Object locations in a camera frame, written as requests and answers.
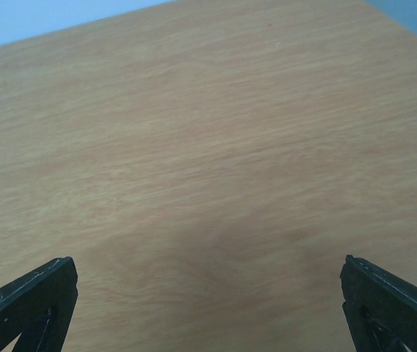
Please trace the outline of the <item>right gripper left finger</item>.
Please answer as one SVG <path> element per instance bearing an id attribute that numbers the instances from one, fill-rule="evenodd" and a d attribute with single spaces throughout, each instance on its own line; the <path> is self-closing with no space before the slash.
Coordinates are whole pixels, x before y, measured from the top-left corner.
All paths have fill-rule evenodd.
<path id="1" fill-rule="evenodd" d="M 60 351 L 78 298 L 73 258 L 61 257 L 0 287 L 0 351 Z"/>

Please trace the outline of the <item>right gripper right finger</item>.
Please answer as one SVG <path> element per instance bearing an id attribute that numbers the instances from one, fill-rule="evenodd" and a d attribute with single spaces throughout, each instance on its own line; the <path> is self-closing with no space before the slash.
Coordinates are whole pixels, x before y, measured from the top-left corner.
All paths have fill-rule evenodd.
<path id="1" fill-rule="evenodd" d="M 417 287 L 360 257 L 340 273 L 342 308 L 357 351 L 417 351 Z"/>

